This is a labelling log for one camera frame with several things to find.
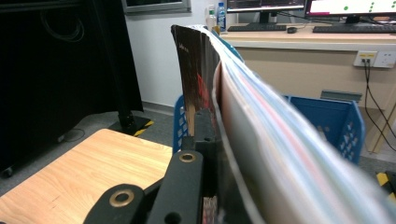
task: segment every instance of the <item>keyboard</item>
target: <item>keyboard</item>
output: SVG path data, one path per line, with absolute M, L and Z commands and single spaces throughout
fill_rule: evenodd
M 396 26 L 315 26 L 313 32 L 323 34 L 395 34 Z
M 286 25 L 260 24 L 247 26 L 230 26 L 228 32 L 263 32 L 263 31 L 286 31 Z

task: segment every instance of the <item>water bottle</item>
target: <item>water bottle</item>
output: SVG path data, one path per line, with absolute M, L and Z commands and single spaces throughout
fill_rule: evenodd
M 206 20 L 207 30 L 212 32 L 213 27 L 217 26 L 217 23 L 215 9 L 210 9 L 209 17 Z
M 225 8 L 224 8 L 224 3 L 219 2 L 219 7 L 218 7 L 218 27 L 220 28 L 221 32 L 226 31 L 226 24 L 225 24 Z

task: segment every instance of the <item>floor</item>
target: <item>floor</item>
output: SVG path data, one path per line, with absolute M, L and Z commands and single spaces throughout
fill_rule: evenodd
M 134 111 L 134 116 L 149 118 L 154 124 L 145 130 L 139 137 L 152 142 L 157 142 L 169 147 L 173 141 L 173 116 L 171 114 L 159 113 L 147 110 L 145 113 Z M 75 129 L 64 135 L 59 143 L 54 143 L 41 150 L 42 152 L 28 162 L 16 166 L 11 178 L 0 178 L 0 196 L 19 185 L 23 180 L 35 174 L 37 171 L 62 156 L 70 148 L 83 141 L 96 131 L 110 127 L 118 121 L 117 112 L 89 115 L 84 118 Z M 389 137 L 393 147 L 396 147 L 396 139 Z M 384 145 L 379 154 L 370 154 L 362 150 L 359 167 L 372 178 L 375 174 L 384 171 L 396 171 L 396 151 Z

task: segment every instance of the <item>bolt hole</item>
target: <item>bolt hole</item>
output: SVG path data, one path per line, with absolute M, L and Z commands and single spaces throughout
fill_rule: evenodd
M 181 217 L 178 213 L 169 213 L 164 221 L 166 224 L 178 224 L 181 222 Z
M 126 193 L 122 193 L 116 196 L 116 201 L 119 203 L 125 202 L 126 200 L 128 200 L 129 195 Z
M 195 156 L 191 153 L 184 153 L 179 156 L 179 159 L 183 162 L 192 162 L 195 161 Z
M 182 158 L 185 161 L 190 161 L 190 160 L 192 160 L 192 155 L 191 154 L 184 154 Z

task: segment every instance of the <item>gray carpet floor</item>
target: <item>gray carpet floor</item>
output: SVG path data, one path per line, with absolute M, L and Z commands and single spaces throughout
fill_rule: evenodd
M 146 129 L 139 137 L 171 147 L 173 141 L 173 116 L 163 113 L 146 111 L 145 113 L 134 111 L 135 116 L 148 118 L 154 124 Z M 0 196 L 18 186 L 29 176 L 34 175 L 43 167 L 62 156 L 69 149 L 89 137 L 96 131 L 110 127 L 118 121 L 117 112 L 89 115 L 84 118 L 75 129 L 64 135 L 64 139 L 59 143 L 54 143 L 46 148 L 42 148 L 40 154 L 31 160 L 16 166 L 14 174 L 10 178 L 0 178 Z M 396 163 L 379 161 L 361 157 L 359 167 L 375 179 L 375 174 L 385 171 L 396 171 Z

